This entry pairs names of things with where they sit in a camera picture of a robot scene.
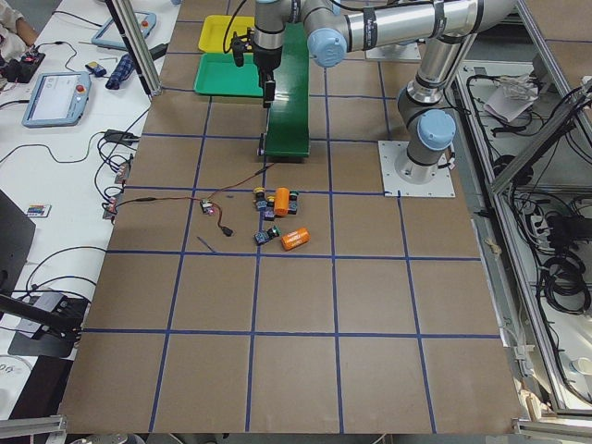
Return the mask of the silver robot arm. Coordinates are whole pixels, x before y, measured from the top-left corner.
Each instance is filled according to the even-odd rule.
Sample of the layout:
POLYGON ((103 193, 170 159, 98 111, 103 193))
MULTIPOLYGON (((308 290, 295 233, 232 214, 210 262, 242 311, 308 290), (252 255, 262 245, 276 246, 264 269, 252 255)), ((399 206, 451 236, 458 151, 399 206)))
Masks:
POLYGON ((275 99, 274 71, 289 23, 303 25, 309 54, 323 68, 351 52, 425 40, 425 57, 406 91, 411 102, 434 106, 455 74, 466 39, 500 23, 514 6, 513 1, 403 1, 348 11, 331 1, 258 1, 252 48, 263 106, 275 99))
POLYGON ((447 35, 427 40, 415 77, 399 94, 398 110, 410 140, 395 168, 409 183, 431 181, 440 157, 452 145, 456 123, 440 102, 474 40, 474 36, 447 35))

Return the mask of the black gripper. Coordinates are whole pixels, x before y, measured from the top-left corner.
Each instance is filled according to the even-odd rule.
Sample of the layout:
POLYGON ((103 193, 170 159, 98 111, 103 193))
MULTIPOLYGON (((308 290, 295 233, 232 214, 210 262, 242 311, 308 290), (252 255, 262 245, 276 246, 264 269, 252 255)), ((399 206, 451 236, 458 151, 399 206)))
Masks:
POLYGON ((280 66, 282 47, 267 49, 253 43, 253 62, 262 73, 263 108, 268 109, 274 103, 276 81, 273 71, 280 66))

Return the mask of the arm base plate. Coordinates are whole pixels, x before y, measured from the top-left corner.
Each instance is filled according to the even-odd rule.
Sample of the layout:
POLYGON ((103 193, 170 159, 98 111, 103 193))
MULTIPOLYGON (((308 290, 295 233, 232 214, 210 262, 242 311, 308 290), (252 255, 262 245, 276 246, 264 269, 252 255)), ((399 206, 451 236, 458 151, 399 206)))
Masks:
POLYGON ((379 141, 383 194, 386 197, 446 198, 456 196, 444 153, 433 166, 419 166, 407 155, 407 141, 379 141))
POLYGON ((392 43, 378 46, 364 52, 367 60, 419 63, 421 55, 417 42, 392 43))

